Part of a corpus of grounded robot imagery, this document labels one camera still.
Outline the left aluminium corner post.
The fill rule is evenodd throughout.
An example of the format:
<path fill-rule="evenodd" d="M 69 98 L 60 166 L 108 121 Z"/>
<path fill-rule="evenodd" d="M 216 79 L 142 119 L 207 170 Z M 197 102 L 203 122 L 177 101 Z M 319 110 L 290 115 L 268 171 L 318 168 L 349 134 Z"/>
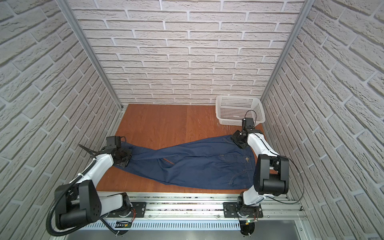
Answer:
<path fill-rule="evenodd" d="M 93 47 L 91 46 L 84 30 L 82 29 L 78 19 L 75 16 L 75 13 L 73 12 L 70 4 L 68 1 L 58 0 L 57 4 L 59 8 L 61 9 L 63 15 L 67 19 L 68 23 L 70 24 L 74 34 L 78 38 L 80 44 L 82 45 L 85 53 L 87 54 L 88 58 L 90 59 L 91 63 L 93 64 L 96 72 L 99 74 L 99 77 L 101 78 L 103 84 L 105 85 L 106 89 L 108 90 L 111 98 L 115 102 L 116 106 L 120 111 L 124 109 L 124 106 L 122 105 L 120 99 L 118 98 L 105 70 L 103 69 Z"/>

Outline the right aluminium corner post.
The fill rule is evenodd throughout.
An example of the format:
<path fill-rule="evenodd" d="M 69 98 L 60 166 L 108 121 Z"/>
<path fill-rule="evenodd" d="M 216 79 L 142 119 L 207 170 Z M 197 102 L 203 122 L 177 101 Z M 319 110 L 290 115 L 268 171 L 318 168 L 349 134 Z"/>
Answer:
<path fill-rule="evenodd" d="M 315 3 L 315 0 L 304 1 L 304 4 L 301 8 L 301 11 L 297 17 L 297 20 L 293 25 L 293 28 L 292 28 L 289 36 L 288 36 L 288 39 L 287 39 L 287 41 L 283 47 L 283 50 L 282 50 L 282 52 L 278 58 L 278 61 L 277 61 L 276 65 L 273 69 L 273 72 L 270 76 L 270 79 L 268 80 L 266 88 L 263 91 L 263 94 L 260 98 L 262 103 L 267 98 L 267 95 L 268 95 L 270 89 L 272 88 L 274 82 L 276 81 L 277 75 L 278 75 L 280 69 L 282 68 L 283 64 L 285 63 L 285 60 L 288 57 L 288 55 L 291 51 L 291 48 L 293 47 L 293 45 L 297 39 L 297 36 L 299 35 L 299 33 L 300 33 L 300 31 L 301 31 L 301 29 L 302 29 L 302 27 L 303 27 L 303 25 L 307 19 L 308 14 L 310 13 L 311 8 L 312 8 L 314 3 Z"/>

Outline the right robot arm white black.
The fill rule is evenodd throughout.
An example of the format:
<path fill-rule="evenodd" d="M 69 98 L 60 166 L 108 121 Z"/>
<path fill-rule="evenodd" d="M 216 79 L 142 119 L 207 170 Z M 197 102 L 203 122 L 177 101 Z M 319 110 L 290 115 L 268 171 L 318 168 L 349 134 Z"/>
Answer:
<path fill-rule="evenodd" d="M 238 210 L 257 208 L 266 198 L 285 195 L 289 191 L 289 165 L 287 157 L 279 155 L 257 130 L 253 118 L 243 118 L 242 130 L 231 139 L 241 149 L 251 149 L 257 154 L 253 185 L 238 197 Z"/>

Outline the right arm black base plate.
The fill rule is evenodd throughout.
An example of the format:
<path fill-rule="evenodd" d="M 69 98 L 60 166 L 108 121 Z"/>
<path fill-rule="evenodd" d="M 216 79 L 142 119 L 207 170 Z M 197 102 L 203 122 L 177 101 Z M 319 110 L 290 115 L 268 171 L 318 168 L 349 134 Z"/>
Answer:
<path fill-rule="evenodd" d="M 235 202 L 224 202 L 223 210 L 225 218 L 261 219 L 264 217 L 261 206 L 251 207 L 240 205 Z"/>

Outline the aluminium corner post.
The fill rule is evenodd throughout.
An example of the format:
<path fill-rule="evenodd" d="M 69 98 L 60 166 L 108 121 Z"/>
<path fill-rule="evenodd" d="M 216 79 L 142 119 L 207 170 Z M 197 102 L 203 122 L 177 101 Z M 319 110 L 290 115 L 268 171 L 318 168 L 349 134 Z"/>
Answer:
<path fill-rule="evenodd" d="M 120 99 L 118 98 L 105 70 L 103 69 L 93 47 L 91 46 L 84 30 L 82 29 L 78 19 L 75 16 L 75 13 L 73 12 L 70 4 L 68 1 L 58 0 L 57 4 L 59 8 L 61 9 L 63 15 L 67 19 L 68 23 L 70 24 L 74 34 L 78 38 L 80 44 L 82 45 L 85 53 L 87 54 L 88 58 L 90 59 L 91 63 L 93 64 L 96 72 L 99 74 L 99 77 L 101 78 L 103 84 L 105 85 L 106 89 L 108 90 L 111 98 L 115 102 L 116 106 L 120 111 L 124 109 L 124 106 L 122 105 Z"/>
<path fill-rule="evenodd" d="M 287 39 L 287 41 L 283 47 L 283 50 L 282 50 L 282 52 L 278 58 L 278 61 L 277 61 L 276 65 L 273 69 L 273 72 L 270 76 L 270 79 L 268 80 L 266 88 L 263 91 L 263 94 L 260 98 L 262 103 L 267 98 L 267 95 L 268 95 L 270 89 L 272 88 L 274 82 L 276 81 L 277 75 L 278 75 L 280 69 L 282 68 L 283 64 L 285 63 L 285 60 L 288 57 L 288 55 L 291 51 L 291 48 L 293 47 L 293 45 L 297 39 L 297 36 L 299 35 L 299 33 L 300 33 L 300 31 L 301 31 L 301 29 L 302 29 L 302 27 L 303 27 L 303 25 L 307 19 L 308 14 L 310 13 L 311 8 L 312 8 L 314 3 L 315 3 L 315 0 L 304 1 L 304 4 L 301 8 L 301 11 L 297 17 L 297 20 L 293 25 L 293 28 L 292 28 L 289 36 L 288 36 L 288 39 Z"/>

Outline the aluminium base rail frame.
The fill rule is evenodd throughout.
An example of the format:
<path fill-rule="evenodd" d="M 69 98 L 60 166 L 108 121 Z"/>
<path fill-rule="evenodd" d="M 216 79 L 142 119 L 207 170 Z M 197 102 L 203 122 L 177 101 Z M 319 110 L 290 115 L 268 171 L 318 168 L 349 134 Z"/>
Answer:
<path fill-rule="evenodd" d="M 303 207 L 286 196 L 264 200 L 247 221 L 254 232 L 241 233 L 246 219 L 236 213 L 236 194 L 129 192 L 137 215 L 108 217 L 125 232 L 123 240 L 313 240 Z"/>

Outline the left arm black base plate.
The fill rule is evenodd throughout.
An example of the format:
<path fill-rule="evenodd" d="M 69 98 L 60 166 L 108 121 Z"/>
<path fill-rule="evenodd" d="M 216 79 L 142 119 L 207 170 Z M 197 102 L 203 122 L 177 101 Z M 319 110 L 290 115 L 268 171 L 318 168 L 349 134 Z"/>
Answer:
<path fill-rule="evenodd" d="M 144 218 L 146 213 L 146 202 L 131 202 L 131 206 L 128 210 L 114 211 L 109 213 L 108 218 Z"/>

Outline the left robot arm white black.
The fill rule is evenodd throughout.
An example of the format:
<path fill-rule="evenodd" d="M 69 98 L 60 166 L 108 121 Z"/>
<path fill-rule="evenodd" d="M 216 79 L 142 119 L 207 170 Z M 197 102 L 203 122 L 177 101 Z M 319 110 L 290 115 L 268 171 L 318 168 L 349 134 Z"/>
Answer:
<path fill-rule="evenodd" d="M 81 146 L 92 157 L 91 163 L 66 185 L 56 188 L 54 203 L 47 220 L 47 231 L 64 236 L 89 224 L 103 221 L 109 214 L 126 217 L 135 212 L 126 193 L 101 197 L 96 187 L 111 167 L 126 167 L 132 157 L 131 149 L 123 148 L 121 137 L 106 138 L 99 151 Z"/>

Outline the white plastic laundry basket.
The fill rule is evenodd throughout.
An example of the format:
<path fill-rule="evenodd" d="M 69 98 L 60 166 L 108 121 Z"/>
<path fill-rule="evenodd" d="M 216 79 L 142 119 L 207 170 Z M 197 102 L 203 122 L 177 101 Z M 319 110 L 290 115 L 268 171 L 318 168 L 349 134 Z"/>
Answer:
<path fill-rule="evenodd" d="M 241 126 L 244 118 L 252 118 L 255 126 L 266 120 L 260 99 L 246 96 L 218 96 L 216 117 L 221 125 L 229 126 Z"/>

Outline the blue denim trousers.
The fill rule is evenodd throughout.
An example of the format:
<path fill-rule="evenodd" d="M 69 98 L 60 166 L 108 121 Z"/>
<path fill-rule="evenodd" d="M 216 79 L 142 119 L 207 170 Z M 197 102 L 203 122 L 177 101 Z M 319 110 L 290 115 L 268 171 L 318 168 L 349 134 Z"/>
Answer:
<path fill-rule="evenodd" d="M 123 171 L 165 185 L 207 190 L 240 190 L 253 185 L 256 169 L 251 148 L 220 136 L 153 150 L 122 143 L 132 150 Z"/>

